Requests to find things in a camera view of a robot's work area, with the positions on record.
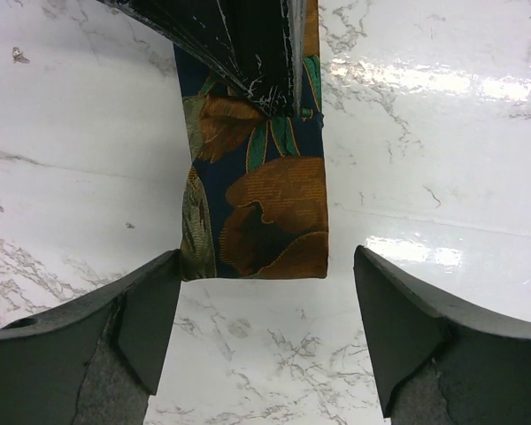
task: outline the marble surface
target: marble surface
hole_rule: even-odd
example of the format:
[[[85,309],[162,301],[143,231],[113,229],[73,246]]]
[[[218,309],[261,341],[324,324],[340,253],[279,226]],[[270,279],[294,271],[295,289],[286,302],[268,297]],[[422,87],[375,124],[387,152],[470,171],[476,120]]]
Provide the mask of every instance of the marble surface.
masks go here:
[[[329,277],[184,284],[146,424],[386,423],[360,243],[531,321],[531,0],[320,9]],[[171,47],[94,0],[0,0],[0,326],[179,246]]]

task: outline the white marble tabletop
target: white marble tabletop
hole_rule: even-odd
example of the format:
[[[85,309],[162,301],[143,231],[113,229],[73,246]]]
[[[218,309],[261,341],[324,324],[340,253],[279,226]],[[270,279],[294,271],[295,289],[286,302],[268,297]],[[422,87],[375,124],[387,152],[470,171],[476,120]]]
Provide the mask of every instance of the white marble tabletop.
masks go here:
[[[531,321],[531,0],[320,3],[329,277],[183,284],[146,424],[385,423],[358,244]],[[178,247],[188,168],[169,41],[0,0],[0,326]]]

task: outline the marble countertop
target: marble countertop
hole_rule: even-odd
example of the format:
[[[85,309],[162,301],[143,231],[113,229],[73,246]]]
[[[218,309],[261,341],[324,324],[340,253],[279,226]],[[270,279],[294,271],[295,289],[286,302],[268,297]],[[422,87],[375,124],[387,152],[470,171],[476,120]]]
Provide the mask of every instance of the marble countertop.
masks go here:
[[[146,424],[385,423],[358,244],[531,321],[531,0],[320,18],[329,277],[183,284]],[[178,247],[188,168],[169,41],[95,0],[0,0],[0,327]]]

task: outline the folded fabric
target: folded fabric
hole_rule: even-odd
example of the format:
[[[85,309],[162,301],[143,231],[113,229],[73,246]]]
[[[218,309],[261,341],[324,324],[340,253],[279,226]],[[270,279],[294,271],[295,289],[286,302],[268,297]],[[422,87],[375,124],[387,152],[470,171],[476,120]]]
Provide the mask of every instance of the folded fabric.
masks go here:
[[[175,59],[192,158],[182,279],[325,277],[317,3],[307,8],[299,116],[266,117],[184,50]]]

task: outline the black object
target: black object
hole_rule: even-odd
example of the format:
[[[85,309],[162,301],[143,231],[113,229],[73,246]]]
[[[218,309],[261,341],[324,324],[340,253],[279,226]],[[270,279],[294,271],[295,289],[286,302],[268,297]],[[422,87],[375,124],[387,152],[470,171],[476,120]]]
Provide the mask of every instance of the black object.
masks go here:
[[[439,290],[358,247],[373,373],[392,425],[531,425],[531,323]]]
[[[98,0],[198,58],[268,116],[299,111],[305,0]]]
[[[181,280],[168,252],[0,329],[0,425],[141,425],[158,389]]]

